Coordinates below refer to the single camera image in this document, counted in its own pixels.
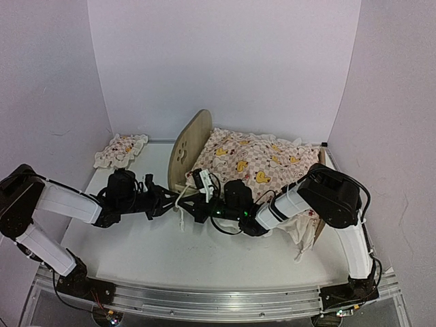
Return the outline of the duck print bed cushion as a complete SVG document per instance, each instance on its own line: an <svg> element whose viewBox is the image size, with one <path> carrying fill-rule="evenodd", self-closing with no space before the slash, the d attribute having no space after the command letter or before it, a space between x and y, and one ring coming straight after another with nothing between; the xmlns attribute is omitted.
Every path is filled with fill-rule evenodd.
<svg viewBox="0 0 436 327"><path fill-rule="evenodd" d="M276 138L272 134L244 134L216 128L202 148L193 169L204 168L218 177L221 187L241 180L250 188L247 213L253 217L281 188L303 177L321 161L319 146Z"/></svg>

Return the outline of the wooden pet bed frame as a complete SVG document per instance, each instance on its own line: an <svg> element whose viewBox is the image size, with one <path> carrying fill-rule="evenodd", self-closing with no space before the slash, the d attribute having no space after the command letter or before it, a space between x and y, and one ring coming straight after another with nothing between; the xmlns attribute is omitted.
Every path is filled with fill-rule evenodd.
<svg viewBox="0 0 436 327"><path fill-rule="evenodd" d="M177 192L179 196L190 196L197 193L196 186L193 181L192 171L196 159L206 141L211 136L211 133L217 127L213 127L211 114L207 110L199 111L188 125L181 132L173 147L168 166L168 185L171 191ZM317 164L325 162L325 152L323 147L319 146L323 151L321 161ZM218 177L212 174L211 179L218 181ZM220 232L225 232L228 227L237 229L238 224L235 221L224 221L223 225L218 225L217 229Z"/></svg>

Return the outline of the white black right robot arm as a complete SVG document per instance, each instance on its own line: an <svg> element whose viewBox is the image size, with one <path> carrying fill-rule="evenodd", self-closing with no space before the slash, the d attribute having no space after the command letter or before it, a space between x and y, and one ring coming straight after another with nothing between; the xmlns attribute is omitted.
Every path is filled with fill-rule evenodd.
<svg viewBox="0 0 436 327"><path fill-rule="evenodd" d="M369 203L360 197L368 190L354 178L315 163L297 181L260 202L240 179L222 185L212 181L206 170L194 170L192 175L197 193L179 196L176 206L198 223L216 218L235 221L240 232L258 237L312 210L335 230L347 260L348 278L347 283L321 288L323 310L363 305L379 297L382 263L373 254L365 226Z"/></svg>

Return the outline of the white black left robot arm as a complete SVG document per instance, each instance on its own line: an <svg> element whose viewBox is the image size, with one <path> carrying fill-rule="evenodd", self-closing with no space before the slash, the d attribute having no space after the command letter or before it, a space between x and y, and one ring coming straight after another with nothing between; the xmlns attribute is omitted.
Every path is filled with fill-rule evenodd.
<svg viewBox="0 0 436 327"><path fill-rule="evenodd" d="M95 228L109 228L122 216L142 213L149 220L168 212L177 194L153 182L142 182L125 169L115 170L97 194L88 194L37 174L28 164L1 181L1 234L32 260L54 273L56 292L109 304L115 284L89 276L88 266L48 233L41 218L67 217Z"/></svg>

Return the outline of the small duck print pillow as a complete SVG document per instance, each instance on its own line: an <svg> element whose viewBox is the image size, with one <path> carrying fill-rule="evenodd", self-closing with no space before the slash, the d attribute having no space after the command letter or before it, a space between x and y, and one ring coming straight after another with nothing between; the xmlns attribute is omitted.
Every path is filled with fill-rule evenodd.
<svg viewBox="0 0 436 327"><path fill-rule="evenodd" d="M94 156L93 167L97 168L126 168L149 142L145 134L121 136L116 134L109 144Z"/></svg>

